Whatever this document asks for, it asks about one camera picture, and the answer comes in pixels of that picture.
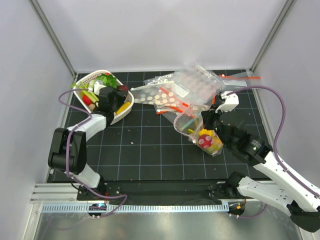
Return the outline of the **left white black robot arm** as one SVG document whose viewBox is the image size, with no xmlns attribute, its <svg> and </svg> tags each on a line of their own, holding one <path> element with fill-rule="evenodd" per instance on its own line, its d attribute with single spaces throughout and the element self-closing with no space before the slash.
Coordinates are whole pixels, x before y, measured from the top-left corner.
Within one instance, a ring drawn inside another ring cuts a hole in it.
<svg viewBox="0 0 320 240">
<path fill-rule="evenodd" d="M 81 110 L 88 114 L 85 120 L 53 132 L 48 166 L 85 185 L 94 200 L 104 198 L 106 188 L 103 177 L 87 164 L 87 141 L 112 124 L 128 95 L 128 88 L 123 85 L 102 87 L 97 91 L 98 101 L 93 111 Z"/>
</svg>

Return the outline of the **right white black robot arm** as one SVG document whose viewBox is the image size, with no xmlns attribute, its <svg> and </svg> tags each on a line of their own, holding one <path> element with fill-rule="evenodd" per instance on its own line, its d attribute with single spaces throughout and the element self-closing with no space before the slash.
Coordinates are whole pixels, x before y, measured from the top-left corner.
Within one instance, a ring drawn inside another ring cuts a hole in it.
<svg viewBox="0 0 320 240">
<path fill-rule="evenodd" d="M 234 172 L 225 192 L 230 198 L 250 197 L 287 214 L 301 229 L 315 233 L 320 229 L 320 189 L 290 167 L 276 150 L 260 136 L 250 134 L 235 112 L 202 111 L 203 126 L 213 130 L 239 161 L 269 177 L 279 188 L 264 186 L 248 176 Z"/>
</svg>

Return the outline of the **clear pink-dotted zip bag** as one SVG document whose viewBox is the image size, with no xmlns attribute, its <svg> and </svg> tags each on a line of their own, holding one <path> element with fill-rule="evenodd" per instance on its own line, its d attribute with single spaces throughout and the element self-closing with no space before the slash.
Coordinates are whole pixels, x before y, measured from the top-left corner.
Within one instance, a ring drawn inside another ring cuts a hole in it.
<svg viewBox="0 0 320 240">
<path fill-rule="evenodd" d="M 182 134 L 183 136 L 187 137 L 190 142 L 193 143 L 192 136 L 189 136 L 188 129 L 194 130 L 195 132 L 199 132 L 200 130 L 204 129 L 203 118 L 201 115 L 202 111 L 209 110 L 209 106 L 207 105 L 191 105 L 183 112 L 179 113 L 177 117 L 173 121 L 174 129 Z M 211 156 L 217 156 L 222 152 L 222 148 L 220 151 Z"/>
</svg>

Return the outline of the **yellow banana bunch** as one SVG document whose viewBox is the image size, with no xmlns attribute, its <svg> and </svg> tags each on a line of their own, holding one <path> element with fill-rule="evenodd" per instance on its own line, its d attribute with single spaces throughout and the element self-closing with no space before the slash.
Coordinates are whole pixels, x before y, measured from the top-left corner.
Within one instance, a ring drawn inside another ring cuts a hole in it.
<svg viewBox="0 0 320 240">
<path fill-rule="evenodd" d="M 199 147 L 198 145 L 198 138 L 199 136 L 206 134 L 206 135 L 210 135 L 212 137 L 212 146 L 208 149 L 202 149 L 203 151 L 205 151 L 207 154 L 209 155 L 216 155 L 221 148 L 223 147 L 223 143 L 221 142 L 220 138 L 216 135 L 216 133 L 213 130 L 207 130 L 207 129 L 201 129 L 199 132 L 195 132 L 192 129 L 188 129 L 188 133 L 190 137 L 193 137 L 192 142 Z"/>
</svg>

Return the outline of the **red apple front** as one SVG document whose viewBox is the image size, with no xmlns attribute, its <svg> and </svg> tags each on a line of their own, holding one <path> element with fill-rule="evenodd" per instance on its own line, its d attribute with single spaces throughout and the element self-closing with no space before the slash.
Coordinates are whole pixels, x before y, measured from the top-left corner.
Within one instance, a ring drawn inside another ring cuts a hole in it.
<svg viewBox="0 0 320 240">
<path fill-rule="evenodd" d="M 198 137 L 197 144 L 202 149 L 207 150 L 213 145 L 212 141 L 213 141 L 213 138 L 210 135 L 202 134 Z"/>
</svg>

